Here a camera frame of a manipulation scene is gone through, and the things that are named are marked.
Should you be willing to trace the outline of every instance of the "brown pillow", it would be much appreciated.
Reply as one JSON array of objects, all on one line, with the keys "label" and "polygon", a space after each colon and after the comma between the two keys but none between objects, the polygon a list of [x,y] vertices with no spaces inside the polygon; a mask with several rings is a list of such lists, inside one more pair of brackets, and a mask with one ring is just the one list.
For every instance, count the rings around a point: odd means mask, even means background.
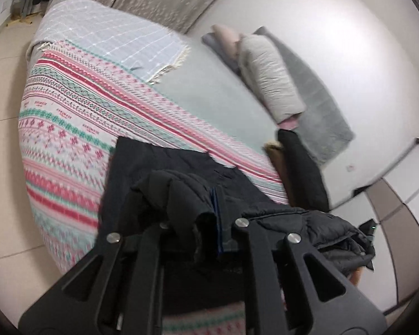
[{"label": "brown pillow", "polygon": [[228,55],[228,57],[230,57],[230,59],[237,61],[240,34],[224,25],[215,24],[211,28],[214,31],[216,39],[222,45],[224,52]]}]

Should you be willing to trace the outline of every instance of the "silver bolt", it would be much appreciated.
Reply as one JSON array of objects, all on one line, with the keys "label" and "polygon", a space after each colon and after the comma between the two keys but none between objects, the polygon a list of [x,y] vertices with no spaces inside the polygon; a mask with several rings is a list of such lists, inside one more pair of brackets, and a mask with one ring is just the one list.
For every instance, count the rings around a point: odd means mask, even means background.
[{"label": "silver bolt", "polygon": [[247,218],[237,218],[235,220],[235,225],[237,225],[239,228],[247,228],[250,225],[250,222]]},{"label": "silver bolt", "polygon": [[290,243],[297,244],[297,243],[300,243],[300,242],[301,242],[301,236],[300,236],[298,233],[290,233],[290,234],[287,236],[287,240],[288,240]]},{"label": "silver bolt", "polygon": [[109,243],[118,243],[121,240],[121,235],[119,233],[110,233],[107,235],[107,241]]}]

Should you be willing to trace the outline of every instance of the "black jacket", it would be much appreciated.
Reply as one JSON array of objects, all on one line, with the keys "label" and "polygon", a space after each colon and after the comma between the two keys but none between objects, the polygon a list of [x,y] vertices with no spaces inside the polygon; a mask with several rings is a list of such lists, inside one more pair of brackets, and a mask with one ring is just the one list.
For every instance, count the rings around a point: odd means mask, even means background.
[{"label": "black jacket", "polygon": [[183,248],[202,261],[238,250],[231,237],[238,217],[258,221],[273,250],[294,232],[345,275],[372,266],[372,243],[349,222],[277,204],[238,168],[226,168],[208,153],[118,139],[101,206],[101,235],[129,235],[155,221],[169,221]]}]

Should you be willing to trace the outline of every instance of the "striped blanket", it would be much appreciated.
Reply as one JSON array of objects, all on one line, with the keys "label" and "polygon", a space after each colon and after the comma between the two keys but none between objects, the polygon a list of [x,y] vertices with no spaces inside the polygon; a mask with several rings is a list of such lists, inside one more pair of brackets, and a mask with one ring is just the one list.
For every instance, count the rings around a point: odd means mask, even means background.
[{"label": "striped blanket", "polygon": [[265,154],[186,112],[130,71],[71,42],[57,42],[28,77],[19,139],[35,221],[63,272],[94,244],[118,136],[208,151],[215,161],[238,166],[272,200],[286,202]]}]

